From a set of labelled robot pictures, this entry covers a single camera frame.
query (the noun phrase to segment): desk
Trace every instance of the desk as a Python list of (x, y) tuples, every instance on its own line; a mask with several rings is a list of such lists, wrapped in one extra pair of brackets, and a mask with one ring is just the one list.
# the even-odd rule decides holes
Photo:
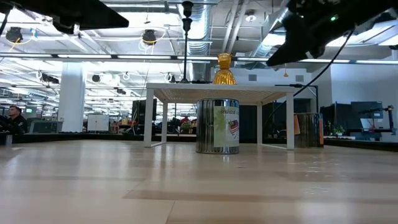
[[(287, 149), (294, 148), (294, 102), (293, 87), (284, 86), (244, 86), (244, 85), (209, 85), (179, 83), (148, 83), (145, 114), (152, 114), (153, 100), (156, 96), (163, 102), (163, 124), (167, 124), (168, 103), (197, 103), (204, 98), (231, 98), (240, 105), (257, 106), (257, 123), (262, 124), (262, 106), (286, 96)], [(144, 145), (154, 147), (166, 143), (167, 126), (162, 126), (162, 140), (151, 142), (152, 116), (145, 117)], [(257, 125), (257, 143), (262, 144), (262, 125)]]

